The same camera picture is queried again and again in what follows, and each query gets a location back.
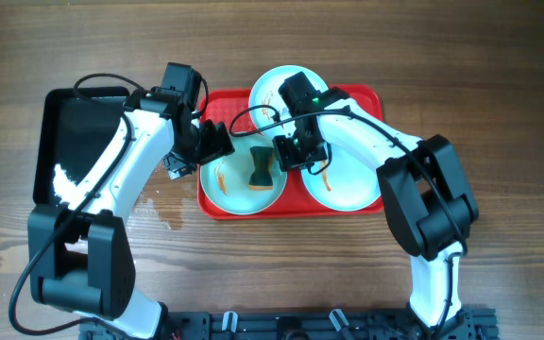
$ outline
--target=plate rim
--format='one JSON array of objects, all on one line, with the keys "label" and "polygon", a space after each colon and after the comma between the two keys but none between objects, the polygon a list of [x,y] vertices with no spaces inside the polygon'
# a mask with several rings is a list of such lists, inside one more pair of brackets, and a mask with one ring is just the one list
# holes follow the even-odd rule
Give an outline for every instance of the plate rim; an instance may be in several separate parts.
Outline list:
[{"label": "plate rim", "polygon": [[[354,158],[354,160],[356,160],[357,162],[359,162],[360,164],[362,164],[360,161],[358,161],[358,159],[356,159],[355,157],[351,156],[352,158]],[[375,203],[379,198],[381,198],[381,193],[378,195],[378,196],[373,196],[373,199],[366,205],[364,205],[363,207],[361,208],[358,208],[358,209],[336,209],[334,207],[330,207],[329,205],[323,203],[320,201],[320,199],[318,199],[318,197],[316,197],[315,195],[312,194],[312,191],[310,190],[310,188],[308,188],[308,185],[306,184],[306,179],[305,179],[305,176],[311,176],[308,172],[308,169],[302,169],[299,173],[301,174],[301,181],[303,182],[303,186],[306,188],[306,191],[308,191],[308,194],[310,195],[311,198],[313,198],[316,202],[320,203],[322,206],[324,207],[327,207],[331,210],[334,210],[334,211],[337,211],[337,212],[343,212],[343,213],[351,213],[351,212],[358,212],[368,206],[370,206],[371,204]],[[373,175],[375,175],[375,177],[377,177],[377,174],[371,170],[371,172],[373,173]]]},{"label": "plate rim", "polygon": [[[245,138],[245,137],[232,137],[233,139],[237,139],[237,138]],[[282,187],[280,188],[280,191],[279,191],[279,194],[272,200],[272,202],[270,202],[269,204],[265,205],[263,208],[255,211],[255,212],[231,212],[231,211],[228,211],[222,207],[220,207],[217,203],[215,203],[215,201],[209,196],[209,194],[207,193],[207,190],[206,190],[206,186],[203,185],[203,166],[204,165],[201,165],[199,166],[199,171],[198,171],[198,181],[200,182],[200,187],[203,189],[203,193],[205,194],[205,197],[207,197],[207,199],[209,199],[209,201],[219,210],[225,212],[225,213],[231,213],[231,214],[235,214],[235,215],[252,215],[254,213],[260,213],[260,212],[263,212],[264,210],[270,208],[274,203],[276,203],[277,200],[279,200],[279,198],[282,196],[282,193],[284,193],[284,188],[286,187],[286,184],[287,184],[287,180],[288,180],[288,174],[286,171],[280,171],[280,178],[283,179],[282,180]]]}]

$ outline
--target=black bracket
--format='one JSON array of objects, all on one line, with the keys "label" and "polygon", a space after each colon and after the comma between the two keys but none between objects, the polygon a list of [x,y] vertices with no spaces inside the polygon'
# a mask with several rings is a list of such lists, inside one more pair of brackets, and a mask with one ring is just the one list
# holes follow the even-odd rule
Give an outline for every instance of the black bracket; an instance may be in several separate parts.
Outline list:
[{"label": "black bracket", "polygon": [[[32,258],[69,215],[65,206],[38,204],[28,217]],[[123,219],[103,211],[80,213],[30,274],[33,299],[64,311],[82,311],[106,319],[119,317],[129,304],[136,277]],[[87,240],[87,254],[65,244]]]},{"label": "black bracket", "polygon": [[[292,117],[320,112],[337,100],[349,98],[348,93],[336,87],[321,93],[303,72],[286,78],[279,87],[279,94]],[[316,116],[297,119],[295,128],[291,138],[275,136],[272,140],[281,171],[303,169],[327,159]]]},{"label": "black bracket", "polygon": [[[463,236],[468,238],[471,223],[478,219],[478,204],[452,144],[435,135],[419,142],[413,154],[434,178]],[[455,241],[454,229],[434,193],[419,193],[421,174],[406,156],[387,160],[377,169],[377,177],[387,224],[404,251],[431,261]]]},{"label": "black bracket", "polygon": [[156,112],[173,122],[174,145],[163,159],[172,179],[192,174],[206,164],[234,152],[224,123],[205,120],[196,127],[196,108],[202,77],[189,65],[170,62],[160,87],[134,91],[124,104],[126,111]]}]

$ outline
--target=orange stain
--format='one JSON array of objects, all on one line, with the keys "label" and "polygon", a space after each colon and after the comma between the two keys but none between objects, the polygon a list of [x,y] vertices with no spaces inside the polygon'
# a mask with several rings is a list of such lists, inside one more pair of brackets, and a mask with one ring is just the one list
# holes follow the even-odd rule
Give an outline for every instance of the orange stain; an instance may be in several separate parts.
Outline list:
[{"label": "orange stain", "polygon": [[[264,105],[270,105],[270,102],[272,101],[272,97],[274,96],[274,93],[272,91],[270,91],[269,93],[267,93],[265,95],[265,97],[263,98],[263,101],[262,101],[262,104]],[[270,114],[268,113],[268,108],[263,108],[262,109],[262,113],[263,115],[265,116],[265,118],[267,118],[268,120],[270,120]]]},{"label": "orange stain", "polygon": [[[327,165],[327,162],[326,161],[321,161],[320,162],[320,168],[319,169],[322,169],[325,165]],[[327,179],[327,170],[325,169],[325,171],[322,172],[322,181],[325,183],[325,186],[327,187],[327,191],[331,191],[331,186],[329,185],[329,180]]]},{"label": "orange stain", "polygon": [[222,193],[224,193],[224,195],[227,196],[228,194],[226,193],[226,185],[224,185],[224,174],[222,174],[221,172],[221,167],[222,165],[224,165],[225,162],[226,162],[226,159],[218,163],[215,166],[214,173],[215,173],[215,178],[217,179],[217,186],[219,187],[219,190],[221,190]]},{"label": "orange stain", "polygon": [[224,175],[217,174],[217,186],[219,186],[219,190],[221,190],[224,195],[228,195],[226,194],[226,186],[224,185]]}]

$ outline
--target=black plastic container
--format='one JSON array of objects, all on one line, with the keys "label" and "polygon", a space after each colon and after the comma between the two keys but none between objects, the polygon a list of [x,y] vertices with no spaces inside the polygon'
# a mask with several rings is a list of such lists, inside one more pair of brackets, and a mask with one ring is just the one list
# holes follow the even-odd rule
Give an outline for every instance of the black plastic container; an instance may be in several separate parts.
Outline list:
[{"label": "black plastic container", "polygon": [[101,87],[80,91],[102,103],[77,99],[72,89],[52,90],[45,98],[33,188],[35,204],[60,203],[53,185],[56,165],[60,164],[68,179],[81,182],[119,127],[128,89]]}]

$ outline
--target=red tray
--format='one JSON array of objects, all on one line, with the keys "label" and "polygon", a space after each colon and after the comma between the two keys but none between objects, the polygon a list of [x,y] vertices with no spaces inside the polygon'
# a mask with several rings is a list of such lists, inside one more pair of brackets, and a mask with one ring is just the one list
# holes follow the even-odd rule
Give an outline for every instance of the red tray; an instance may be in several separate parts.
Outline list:
[{"label": "red tray", "polygon": [[[358,102],[364,111],[369,112],[373,117],[383,120],[382,103],[377,94],[368,86],[363,84],[335,85],[349,93]],[[230,128],[230,122],[236,114],[248,107],[250,89],[220,90],[209,95],[209,106],[201,120],[211,119],[215,123],[224,122]],[[234,130],[250,131],[255,129],[248,114],[236,122]],[[250,215],[236,215],[217,208],[205,195],[200,186],[200,167],[198,169],[198,205],[209,217],[214,219],[254,219],[254,218],[286,218],[305,216],[336,216],[349,214],[378,213],[383,210],[381,199],[377,199],[368,207],[356,212],[338,212],[331,210],[318,203],[306,189],[301,180],[300,171],[289,171],[287,183],[279,199],[266,210]]]}]

